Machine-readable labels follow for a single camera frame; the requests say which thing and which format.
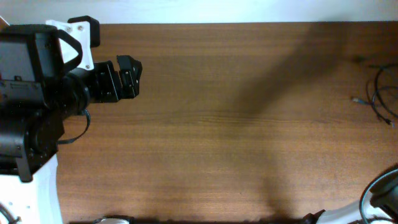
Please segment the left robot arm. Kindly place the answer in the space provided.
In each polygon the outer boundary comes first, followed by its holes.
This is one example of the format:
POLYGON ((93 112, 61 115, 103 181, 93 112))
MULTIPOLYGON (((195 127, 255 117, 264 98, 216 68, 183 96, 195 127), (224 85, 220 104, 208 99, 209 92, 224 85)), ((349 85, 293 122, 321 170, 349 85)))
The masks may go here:
POLYGON ((99 46, 98 22, 87 40, 71 25, 27 24, 1 31, 1 222, 61 223, 57 151, 64 121, 90 117, 88 105, 116 103, 139 94, 142 64, 117 56, 83 63, 99 46))

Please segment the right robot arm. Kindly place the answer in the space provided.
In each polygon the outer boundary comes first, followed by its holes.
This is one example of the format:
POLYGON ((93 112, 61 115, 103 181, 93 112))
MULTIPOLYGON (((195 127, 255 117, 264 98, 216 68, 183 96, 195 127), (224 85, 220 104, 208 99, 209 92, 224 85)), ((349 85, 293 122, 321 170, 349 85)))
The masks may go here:
POLYGON ((299 223, 350 224, 397 223, 397 166, 394 165, 373 179, 359 200, 335 210, 309 213, 299 223))

